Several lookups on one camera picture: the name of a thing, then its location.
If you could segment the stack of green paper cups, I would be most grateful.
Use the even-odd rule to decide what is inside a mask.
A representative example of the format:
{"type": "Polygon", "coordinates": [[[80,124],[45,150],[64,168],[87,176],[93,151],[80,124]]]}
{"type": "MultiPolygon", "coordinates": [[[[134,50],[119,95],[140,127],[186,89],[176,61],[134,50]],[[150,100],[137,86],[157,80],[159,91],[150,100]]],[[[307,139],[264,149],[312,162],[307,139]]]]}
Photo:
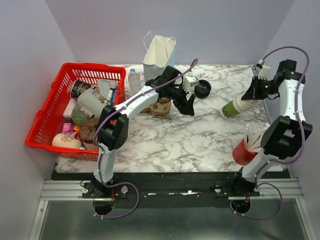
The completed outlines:
{"type": "Polygon", "coordinates": [[[223,106],[220,114],[223,118],[234,117],[238,114],[245,113],[258,105],[257,100],[242,100],[240,96],[235,97],[232,101],[223,106]]]}

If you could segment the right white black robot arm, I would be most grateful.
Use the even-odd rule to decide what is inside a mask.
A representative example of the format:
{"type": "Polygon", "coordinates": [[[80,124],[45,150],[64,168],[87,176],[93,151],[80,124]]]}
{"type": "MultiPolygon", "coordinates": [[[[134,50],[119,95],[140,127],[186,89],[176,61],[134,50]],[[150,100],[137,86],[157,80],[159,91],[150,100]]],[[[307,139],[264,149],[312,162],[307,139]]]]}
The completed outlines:
{"type": "Polygon", "coordinates": [[[261,61],[257,66],[259,74],[252,78],[241,100],[264,100],[278,94],[279,116],[262,135],[258,154],[234,174],[230,191],[236,196],[252,193],[259,179],[271,166],[288,164],[287,160],[303,149],[313,131],[303,113],[302,93],[306,80],[303,73],[296,71],[296,61],[281,61],[272,80],[267,79],[270,72],[267,65],[261,61]]]}

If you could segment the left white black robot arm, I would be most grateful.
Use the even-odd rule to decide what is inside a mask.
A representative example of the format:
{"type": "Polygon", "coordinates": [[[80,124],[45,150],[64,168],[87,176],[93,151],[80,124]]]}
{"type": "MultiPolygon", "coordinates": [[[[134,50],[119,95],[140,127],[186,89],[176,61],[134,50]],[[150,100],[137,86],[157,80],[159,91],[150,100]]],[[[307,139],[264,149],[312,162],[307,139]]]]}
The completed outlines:
{"type": "Polygon", "coordinates": [[[194,116],[195,95],[187,98],[189,88],[185,86],[185,74],[191,72],[196,64],[194,60],[185,72],[167,66],[161,75],[148,80],[143,88],[128,100],[114,107],[107,105],[103,108],[93,138],[99,154],[97,169],[91,181],[93,191],[99,197],[107,197],[111,188],[118,187],[117,183],[110,185],[108,182],[114,175],[117,150],[128,138],[130,120],[161,98],[171,100],[182,115],[194,116]]]}

